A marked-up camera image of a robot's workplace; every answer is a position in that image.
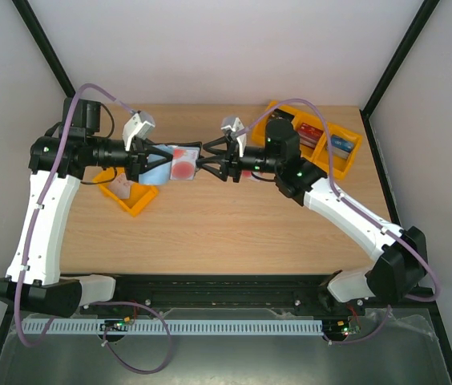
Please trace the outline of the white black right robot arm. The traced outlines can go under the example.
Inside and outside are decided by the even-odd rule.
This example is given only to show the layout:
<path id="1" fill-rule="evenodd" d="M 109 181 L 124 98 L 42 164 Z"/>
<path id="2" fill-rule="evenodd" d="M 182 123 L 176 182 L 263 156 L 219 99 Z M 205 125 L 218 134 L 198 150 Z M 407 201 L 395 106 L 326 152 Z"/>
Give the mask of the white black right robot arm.
<path id="1" fill-rule="evenodd" d="M 272 173 L 285 197 L 328 219 L 371 260 L 364 268 L 333 274 L 319 294 L 321 309 L 336 314 L 354 299 L 378 298 L 393 305 L 409 298 L 426 275 L 424 233 L 414 226 L 403 229 L 351 200 L 324 170 L 301 156 L 299 136 L 289 121 L 270 121 L 262 148 L 248 146 L 236 134 L 241 127 L 239 120 L 225 125 L 220 138 L 204 144 L 210 155 L 198 159 L 198 168 L 234 182 L 244 171 Z"/>

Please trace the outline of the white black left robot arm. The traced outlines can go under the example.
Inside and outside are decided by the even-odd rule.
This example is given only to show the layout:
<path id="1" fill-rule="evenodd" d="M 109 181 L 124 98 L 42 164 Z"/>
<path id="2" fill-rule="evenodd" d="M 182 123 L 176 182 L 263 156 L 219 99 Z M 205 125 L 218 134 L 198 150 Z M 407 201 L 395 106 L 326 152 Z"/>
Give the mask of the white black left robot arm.
<path id="1" fill-rule="evenodd" d="M 123 137 L 100 137 L 105 106 L 66 98 L 63 118 L 30 148 L 30 197 L 13 261 L 0 278 L 0 301 L 23 311 L 70 317 L 81 306 L 113 298 L 116 280 L 109 275 L 64 278 L 60 255 L 68 214 L 86 168 L 121 168 L 128 180 L 171 161 L 172 155 L 148 139 L 155 121 L 134 111 Z"/>

